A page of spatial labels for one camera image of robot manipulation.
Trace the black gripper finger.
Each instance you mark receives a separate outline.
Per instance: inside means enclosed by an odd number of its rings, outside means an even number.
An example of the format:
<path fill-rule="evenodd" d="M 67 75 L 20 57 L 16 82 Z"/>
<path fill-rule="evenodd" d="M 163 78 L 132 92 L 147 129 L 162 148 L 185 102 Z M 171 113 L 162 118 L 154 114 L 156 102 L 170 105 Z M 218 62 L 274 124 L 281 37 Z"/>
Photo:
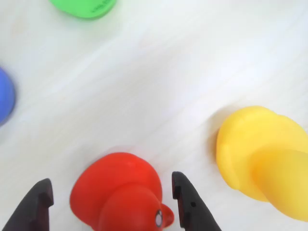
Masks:
<path fill-rule="evenodd" d="M 181 228 L 186 231 L 221 231 L 197 190 L 182 172 L 172 172 L 172 195 L 178 202 Z"/>
<path fill-rule="evenodd" d="M 49 208 L 53 205 L 51 180 L 40 180 L 21 200 L 2 230 L 49 231 Z"/>

